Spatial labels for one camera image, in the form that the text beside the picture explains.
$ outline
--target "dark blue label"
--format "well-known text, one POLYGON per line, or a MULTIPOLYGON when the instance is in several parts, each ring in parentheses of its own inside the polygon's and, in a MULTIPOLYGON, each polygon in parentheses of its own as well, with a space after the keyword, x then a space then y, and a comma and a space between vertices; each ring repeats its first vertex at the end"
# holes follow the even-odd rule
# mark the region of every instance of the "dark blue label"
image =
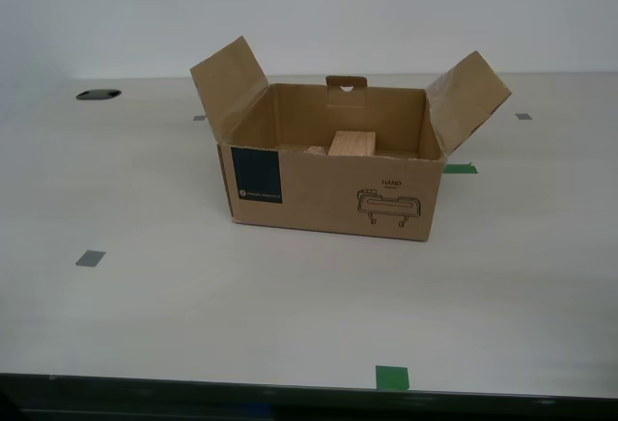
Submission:
POLYGON ((232 148, 232 160, 240 199, 283 203, 278 152, 232 148))

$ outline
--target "green tape marker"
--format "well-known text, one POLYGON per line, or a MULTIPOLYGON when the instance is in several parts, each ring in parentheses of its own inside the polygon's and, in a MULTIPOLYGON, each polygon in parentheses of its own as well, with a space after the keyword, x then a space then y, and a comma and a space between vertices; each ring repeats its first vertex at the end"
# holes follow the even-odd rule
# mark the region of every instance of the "green tape marker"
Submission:
POLYGON ((408 390, 407 368, 377 366, 376 386, 378 390, 408 390))
POLYGON ((444 167, 444 172, 446 174, 478 174, 476 171, 476 167, 471 163, 449 163, 444 167))

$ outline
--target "printed drawing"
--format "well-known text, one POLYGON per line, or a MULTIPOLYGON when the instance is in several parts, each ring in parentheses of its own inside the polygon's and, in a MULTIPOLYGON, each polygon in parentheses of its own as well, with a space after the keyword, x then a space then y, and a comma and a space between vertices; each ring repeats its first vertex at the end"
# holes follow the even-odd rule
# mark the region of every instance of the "printed drawing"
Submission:
POLYGON ((361 189, 356 196, 358 197, 358 211, 367 213, 372 225, 377 223, 374 218, 376 213, 402 216, 404 219, 399 222, 402 228, 411 217, 421 216, 421 203, 414 197, 401 196, 396 199, 382 197, 375 189, 361 189))

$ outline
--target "wooden block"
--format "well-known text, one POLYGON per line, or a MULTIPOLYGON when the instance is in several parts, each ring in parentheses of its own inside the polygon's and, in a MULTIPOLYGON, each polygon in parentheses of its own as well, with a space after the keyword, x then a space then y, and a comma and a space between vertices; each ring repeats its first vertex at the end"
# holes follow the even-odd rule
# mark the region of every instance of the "wooden block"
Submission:
POLYGON ((373 155, 376 134, 373 131, 337 131, 328 155, 373 155))

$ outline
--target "open cardboard box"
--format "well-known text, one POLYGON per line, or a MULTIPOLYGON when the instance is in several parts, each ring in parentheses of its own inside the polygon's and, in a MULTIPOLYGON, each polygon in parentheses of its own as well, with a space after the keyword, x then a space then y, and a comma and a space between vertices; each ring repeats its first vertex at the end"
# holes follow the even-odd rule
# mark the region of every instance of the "open cardboard box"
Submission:
POLYGON ((234 221, 398 239, 427 240, 446 157, 511 95, 478 52, 425 90, 270 85, 244 38, 191 75, 234 221), (375 154, 327 155, 340 130, 374 132, 375 154))

